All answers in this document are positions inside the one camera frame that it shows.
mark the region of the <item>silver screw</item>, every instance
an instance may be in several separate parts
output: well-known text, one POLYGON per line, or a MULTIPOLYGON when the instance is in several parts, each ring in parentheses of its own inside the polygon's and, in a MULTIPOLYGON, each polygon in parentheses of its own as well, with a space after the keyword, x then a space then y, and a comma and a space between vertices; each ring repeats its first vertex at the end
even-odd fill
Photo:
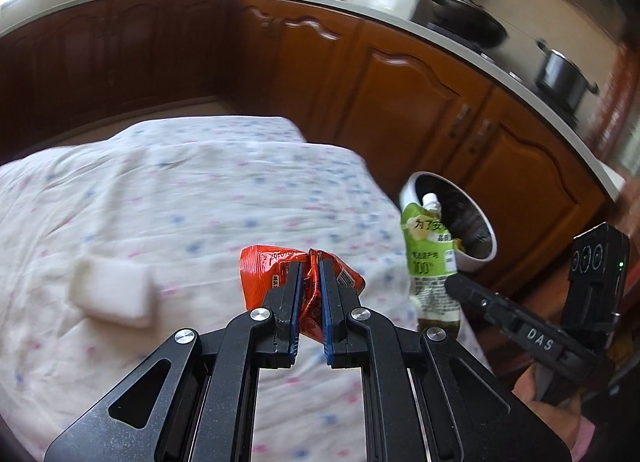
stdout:
POLYGON ((371 312, 366 308, 358 307, 351 311, 351 317, 356 321, 366 321, 371 317, 371 312))
POLYGON ((193 330, 189 330, 188 328, 183 328, 182 330, 178 330, 175 333, 174 339, 176 343, 185 345, 187 343, 191 343, 195 339, 195 336, 196 334, 193 333, 193 330))
POLYGON ((271 317, 271 312, 268 308, 254 308, 251 311, 251 319, 254 321, 267 321, 271 317))
POLYGON ((444 341, 446 339, 447 333, 440 327, 431 327, 427 329, 427 337, 431 341, 440 343, 440 341, 444 341))

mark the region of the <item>white block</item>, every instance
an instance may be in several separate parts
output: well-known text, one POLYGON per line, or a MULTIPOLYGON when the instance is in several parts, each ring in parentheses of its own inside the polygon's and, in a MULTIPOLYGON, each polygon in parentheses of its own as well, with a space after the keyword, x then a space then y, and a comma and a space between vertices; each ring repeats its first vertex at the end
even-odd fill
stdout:
POLYGON ((88 255, 76 263, 68 300, 89 317, 146 328, 153 321, 156 295, 146 265, 88 255))

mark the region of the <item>red plastic wrapper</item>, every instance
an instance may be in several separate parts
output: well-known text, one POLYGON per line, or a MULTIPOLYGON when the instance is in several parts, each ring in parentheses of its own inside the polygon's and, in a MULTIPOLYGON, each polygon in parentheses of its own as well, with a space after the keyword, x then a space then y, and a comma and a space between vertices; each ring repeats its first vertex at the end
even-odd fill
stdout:
POLYGON ((322 342, 322 304, 320 292, 320 272, 318 265, 324 259, 332 260, 338 282, 352 287, 358 295, 364 290, 364 278, 349 267, 335 254, 310 249, 284 249, 270 245, 252 245, 242 249, 240 254, 240 280, 247 310, 262 306, 267 292, 287 281, 289 265, 292 261, 305 264, 303 280, 303 302, 300 311, 300 331, 305 336, 322 342))

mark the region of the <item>pink sleeve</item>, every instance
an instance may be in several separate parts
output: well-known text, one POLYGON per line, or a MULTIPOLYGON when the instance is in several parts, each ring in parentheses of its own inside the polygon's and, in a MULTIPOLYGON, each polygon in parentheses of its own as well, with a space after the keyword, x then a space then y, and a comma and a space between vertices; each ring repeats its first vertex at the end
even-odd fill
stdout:
POLYGON ((588 419, 580 417, 580 428, 578 429, 578 437, 575 439, 574 448, 571 450, 571 459, 574 462, 580 460, 587 450, 593 438, 593 432, 596 427, 588 419))

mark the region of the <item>trash bin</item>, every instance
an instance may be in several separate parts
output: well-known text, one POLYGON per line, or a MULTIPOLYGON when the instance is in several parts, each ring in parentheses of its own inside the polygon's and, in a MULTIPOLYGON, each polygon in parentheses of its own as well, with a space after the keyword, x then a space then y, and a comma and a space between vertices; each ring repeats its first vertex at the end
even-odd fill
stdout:
POLYGON ((498 251, 494 229, 478 204, 446 178, 418 171, 400 191, 400 210, 410 203, 422 205, 422 197, 435 193, 442 205, 442 223, 454 238, 462 240, 465 252, 456 250, 456 264, 463 272, 476 272, 498 251))

